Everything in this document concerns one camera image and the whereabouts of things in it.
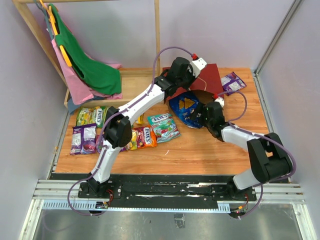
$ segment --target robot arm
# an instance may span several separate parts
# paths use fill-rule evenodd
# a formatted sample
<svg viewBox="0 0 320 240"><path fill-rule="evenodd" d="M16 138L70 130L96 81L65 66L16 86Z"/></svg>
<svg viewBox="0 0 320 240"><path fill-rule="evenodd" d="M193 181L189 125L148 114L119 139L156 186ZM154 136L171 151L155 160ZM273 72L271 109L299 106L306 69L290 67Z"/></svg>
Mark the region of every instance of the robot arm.
<svg viewBox="0 0 320 240"><path fill-rule="evenodd" d="M206 67L207 63L202 58L196 55L192 58L193 61L189 62L185 58L177 57L169 70L154 79L154 85L149 85L139 96L118 109L108 109L106 119L117 113L118 115L112 118L104 129L102 150L94 169L89 173L92 177L87 181L97 196L106 191L117 155L132 139L131 125L149 108L172 96L178 88L188 90Z"/></svg>
<svg viewBox="0 0 320 240"><path fill-rule="evenodd" d="M221 99L204 105L200 103L192 113L191 119L200 114L200 122L207 127L214 138L237 145L248 152L251 168L235 175L230 182L231 192L267 183L289 174L293 164L288 154L271 141L282 145L279 136L274 133L258 134L239 128L226 122L223 116Z"/></svg>

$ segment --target gray wall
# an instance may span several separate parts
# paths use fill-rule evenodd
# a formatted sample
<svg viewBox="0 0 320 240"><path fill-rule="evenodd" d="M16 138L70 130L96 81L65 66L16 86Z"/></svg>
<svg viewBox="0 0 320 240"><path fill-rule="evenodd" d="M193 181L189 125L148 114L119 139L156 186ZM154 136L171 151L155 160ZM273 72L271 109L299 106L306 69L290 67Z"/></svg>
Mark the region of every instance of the gray wall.
<svg viewBox="0 0 320 240"><path fill-rule="evenodd" d="M161 48L178 45L219 67L254 69L293 0L160 0ZM84 50L104 62L151 67L154 0L55 4ZM38 18L43 24L43 17ZM161 57L170 66L181 51Z"/></svg>
<svg viewBox="0 0 320 240"><path fill-rule="evenodd" d="M262 88L281 140L297 160L300 183L320 236L320 1L305 0L262 73Z"/></svg>
<svg viewBox="0 0 320 240"><path fill-rule="evenodd" d="M0 232L16 240L49 170L66 87L9 0L0 1L0 30Z"/></svg>

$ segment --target green cloth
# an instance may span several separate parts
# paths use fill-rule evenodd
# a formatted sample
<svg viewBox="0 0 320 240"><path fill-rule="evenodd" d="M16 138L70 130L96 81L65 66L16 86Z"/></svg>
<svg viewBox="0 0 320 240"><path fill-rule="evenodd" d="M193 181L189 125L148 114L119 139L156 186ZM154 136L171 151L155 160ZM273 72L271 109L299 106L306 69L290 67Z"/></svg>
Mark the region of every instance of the green cloth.
<svg viewBox="0 0 320 240"><path fill-rule="evenodd" d="M57 8L52 3L49 6L52 7L52 13L58 27L59 34L55 36L56 44L64 47L79 78L99 93L120 94L121 76L119 70L89 58L81 49L75 36L62 21Z"/></svg>

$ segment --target wooden table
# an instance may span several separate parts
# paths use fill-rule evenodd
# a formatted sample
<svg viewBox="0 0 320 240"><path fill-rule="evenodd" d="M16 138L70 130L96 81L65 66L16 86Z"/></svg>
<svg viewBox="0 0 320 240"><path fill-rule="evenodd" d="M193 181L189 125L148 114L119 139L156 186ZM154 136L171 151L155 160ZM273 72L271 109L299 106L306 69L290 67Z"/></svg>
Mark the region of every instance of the wooden table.
<svg viewBox="0 0 320 240"><path fill-rule="evenodd" d="M267 133L267 125L250 69L219 68L221 77L232 71L247 84L247 87L241 91L248 101L246 114L235 123L253 132ZM151 81L150 76L144 78L146 78L145 82ZM240 94L235 93L225 97L223 114L226 120L238 117L243 109L244 100ZM146 120L146 116L169 112L171 111L167 105L157 104L144 116ZM180 137L159 143L157 147L120 152L112 173L227 175L241 173L250 167L248 153L240 147L220 142L213 138L205 127L192 129L175 116L174 120L181 132ZM70 155L72 127L75 124L76 114L70 117L55 169L56 173L89 173L98 160L98 154Z"/></svg>

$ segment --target purple snack bag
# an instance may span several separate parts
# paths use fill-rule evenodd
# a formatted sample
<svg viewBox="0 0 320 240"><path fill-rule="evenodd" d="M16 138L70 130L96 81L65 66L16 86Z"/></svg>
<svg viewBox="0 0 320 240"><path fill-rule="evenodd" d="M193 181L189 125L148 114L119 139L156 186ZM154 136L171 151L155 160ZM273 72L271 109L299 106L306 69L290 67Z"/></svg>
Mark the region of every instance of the purple snack bag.
<svg viewBox="0 0 320 240"><path fill-rule="evenodd" d="M96 152L95 139L95 123L82 126L74 126L70 154L94 154Z"/></svg>
<svg viewBox="0 0 320 240"><path fill-rule="evenodd" d="M231 72L228 75L221 78L222 88L225 92L228 91L237 91L240 89L245 88L247 85L245 82L235 74L235 72Z"/></svg>

